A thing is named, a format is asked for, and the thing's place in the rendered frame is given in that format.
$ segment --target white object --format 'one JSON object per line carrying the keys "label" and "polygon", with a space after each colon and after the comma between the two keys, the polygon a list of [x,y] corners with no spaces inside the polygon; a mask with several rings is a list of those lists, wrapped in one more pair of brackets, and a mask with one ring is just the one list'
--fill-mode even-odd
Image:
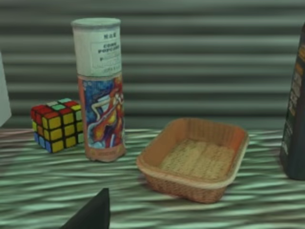
{"label": "white object", "polygon": [[10,101],[5,81],[2,55],[0,53],[0,126],[2,126],[10,117]]}
{"label": "white object", "polygon": [[120,24],[115,18],[85,18],[71,23],[79,75],[109,77],[121,72]]}

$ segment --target wicker basket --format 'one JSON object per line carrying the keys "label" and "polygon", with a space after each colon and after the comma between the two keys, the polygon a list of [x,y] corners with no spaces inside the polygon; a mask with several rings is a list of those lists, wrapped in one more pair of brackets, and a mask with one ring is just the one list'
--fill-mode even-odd
{"label": "wicker basket", "polygon": [[237,126],[181,118],[143,150],[137,166],[158,192],[214,203],[234,181],[248,142]]}

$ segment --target colorful puzzle cube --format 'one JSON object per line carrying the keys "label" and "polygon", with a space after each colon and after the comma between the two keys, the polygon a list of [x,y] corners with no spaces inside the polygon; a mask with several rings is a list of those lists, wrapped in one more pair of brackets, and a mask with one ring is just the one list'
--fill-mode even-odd
{"label": "colorful puzzle cube", "polygon": [[84,141],[81,106],[69,98],[31,109],[35,141],[50,153]]}

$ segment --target black object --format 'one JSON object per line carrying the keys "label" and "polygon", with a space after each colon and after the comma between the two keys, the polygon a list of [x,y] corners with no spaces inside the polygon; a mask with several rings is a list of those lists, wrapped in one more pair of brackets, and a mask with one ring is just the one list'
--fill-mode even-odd
{"label": "black object", "polygon": [[60,229],[109,229],[109,189],[104,188]]}
{"label": "black object", "polygon": [[280,152],[290,179],[305,180],[305,24],[302,27]]}

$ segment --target canister lid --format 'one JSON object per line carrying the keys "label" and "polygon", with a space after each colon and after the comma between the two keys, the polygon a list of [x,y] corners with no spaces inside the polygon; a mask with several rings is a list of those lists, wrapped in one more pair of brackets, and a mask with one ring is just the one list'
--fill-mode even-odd
{"label": "canister lid", "polygon": [[71,22],[73,28],[79,29],[103,29],[119,26],[121,20],[117,18],[82,18]]}

